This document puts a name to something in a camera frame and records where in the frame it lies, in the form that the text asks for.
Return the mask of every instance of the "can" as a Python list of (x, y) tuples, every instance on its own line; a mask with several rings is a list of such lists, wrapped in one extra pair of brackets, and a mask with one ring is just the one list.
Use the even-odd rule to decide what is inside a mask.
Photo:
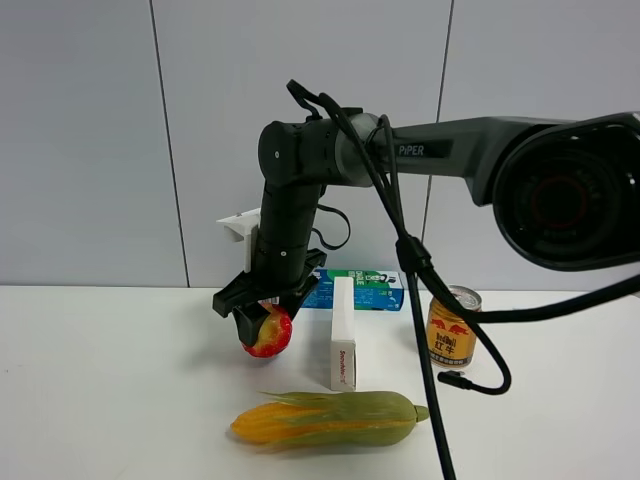
[[(482, 308), (482, 298), (478, 292), (458, 285), (449, 286), (449, 290), (464, 308), (474, 312)], [(473, 358), (476, 335), (464, 320), (444, 308), (434, 297), (429, 305), (427, 344), (433, 363), (449, 368), (464, 368)]]

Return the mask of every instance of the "corn husk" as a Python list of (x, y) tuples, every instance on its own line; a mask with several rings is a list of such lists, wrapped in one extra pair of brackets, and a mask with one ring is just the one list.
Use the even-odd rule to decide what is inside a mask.
[(243, 440), (268, 447), (335, 444), (393, 445), (429, 417), (395, 392), (269, 394), (272, 403), (240, 415), (231, 425)]

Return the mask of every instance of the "apple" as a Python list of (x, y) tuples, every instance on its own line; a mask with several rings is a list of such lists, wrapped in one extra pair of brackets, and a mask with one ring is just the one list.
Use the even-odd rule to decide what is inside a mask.
[(262, 306), (270, 313), (260, 327), (258, 341), (253, 347), (242, 344), (242, 348), (254, 357), (268, 358), (287, 348), (293, 328), (291, 317), (284, 308), (270, 303), (265, 303)]

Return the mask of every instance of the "gray wall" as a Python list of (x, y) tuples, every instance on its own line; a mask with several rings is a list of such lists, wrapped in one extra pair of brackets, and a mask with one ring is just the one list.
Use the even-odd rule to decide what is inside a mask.
[(186, 285), (146, 1), (0, 3), (0, 283)]
[[(259, 206), (262, 127), (304, 118), (289, 78), (386, 112), (396, 126), (435, 121), (450, 6), (5, 0), (0, 283), (184, 286), (182, 233), (190, 284), (225, 284), (242, 248), (215, 220)], [(441, 119), (640, 108), (639, 14), (632, 1), (458, 0)], [(427, 179), (402, 184), (409, 229), (420, 235)], [(331, 266), (397, 269), (373, 190), (330, 188), (323, 203), (348, 213), (354, 228)], [(333, 242), (345, 234), (327, 214), (317, 225)], [(529, 265), (502, 240), (490, 209), (473, 207), (451, 179), (434, 179), (425, 240), (448, 282), (476, 288), (590, 289), (637, 271)]]

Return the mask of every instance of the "table surface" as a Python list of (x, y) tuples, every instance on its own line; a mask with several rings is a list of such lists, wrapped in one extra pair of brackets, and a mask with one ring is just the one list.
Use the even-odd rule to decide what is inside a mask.
[[(0, 287), (0, 478), (441, 478), (431, 427), (398, 445), (264, 454), (229, 424), (260, 391), (325, 391), (329, 311), (303, 310), (291, 345), (248, 356), (210, 289)], [(575, 293), (482, 292), (489, 309)], [(423, 294), (426, 305), (430, 300)], [(637, 476), (640, 299), (570, 318), (487, 327), (514, 381), (501, 397), (439, 385), (458, 478)], [(358, 389), (424, 404), (408, 302), (357, 312)], [(484, 348), (467, 370), (495, 384)]]

